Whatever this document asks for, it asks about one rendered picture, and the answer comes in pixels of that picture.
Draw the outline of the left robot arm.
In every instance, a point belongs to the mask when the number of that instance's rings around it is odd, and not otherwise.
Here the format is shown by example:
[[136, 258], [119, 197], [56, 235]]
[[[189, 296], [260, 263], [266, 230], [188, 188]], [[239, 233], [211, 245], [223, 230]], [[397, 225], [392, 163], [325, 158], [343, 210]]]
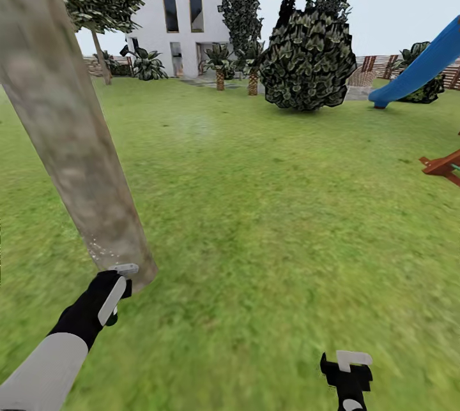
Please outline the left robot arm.
[[61, 411], [87, 354], [118, 302], [131, 297], [139, 265], [109, 266], [66, 308], [48, 336], [0, 385], [0, 411]]

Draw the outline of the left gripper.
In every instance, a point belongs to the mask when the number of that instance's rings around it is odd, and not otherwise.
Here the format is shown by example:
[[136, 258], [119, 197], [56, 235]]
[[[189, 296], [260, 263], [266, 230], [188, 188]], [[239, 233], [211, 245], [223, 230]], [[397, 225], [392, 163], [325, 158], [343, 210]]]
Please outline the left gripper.
[[126, 280], [126, 290], [122, 298], [131, 297], [132, 295], [132, 280]]

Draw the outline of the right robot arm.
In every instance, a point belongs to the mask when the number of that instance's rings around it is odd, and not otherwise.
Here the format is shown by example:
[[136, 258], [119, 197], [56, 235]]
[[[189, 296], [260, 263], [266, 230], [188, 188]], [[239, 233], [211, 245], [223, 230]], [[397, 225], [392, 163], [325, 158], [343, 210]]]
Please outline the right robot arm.
[[326, 352], [320, 365], [322, 374], [327, 376], [328, 385], [337, 387], [338, 411], [367, 411], [363, 392], [370, 392], [369, 382], [373, 382], [373, 358], [368, 353], [337, 350], [338, 363], [328, 362]]

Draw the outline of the pesticide atomizer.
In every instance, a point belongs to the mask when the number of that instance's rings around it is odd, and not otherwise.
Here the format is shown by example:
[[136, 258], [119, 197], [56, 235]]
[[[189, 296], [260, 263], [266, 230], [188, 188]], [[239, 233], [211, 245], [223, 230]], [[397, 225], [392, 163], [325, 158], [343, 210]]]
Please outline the pesticide atomizer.
[[118, 309], [115, 308], [114, 311], [112, 312], [111, 316], [109, 317], [106, 325], [107, 326], [113, 326], [116, 324], [116, 322], [118, 321]]

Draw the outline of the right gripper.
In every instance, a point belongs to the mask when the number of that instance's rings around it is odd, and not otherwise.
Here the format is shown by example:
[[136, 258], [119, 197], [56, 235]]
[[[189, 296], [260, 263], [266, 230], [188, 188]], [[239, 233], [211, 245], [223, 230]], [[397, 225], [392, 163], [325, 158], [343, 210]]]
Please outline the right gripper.
[[353, 384], [358, 388], [360, 393], [370, 392], [369, 382], [373, 382], [372, 371], [368, 365], [354, 365], [351, 364], [351, 372], [342, 372], [339, 369], [338, 363], [328, 362], [326, 359], [326, 352], [323, 354], [321, 362], [322, 374], [327, 376], [328, 385], [332, 385], [339, 389], [342, 383]]

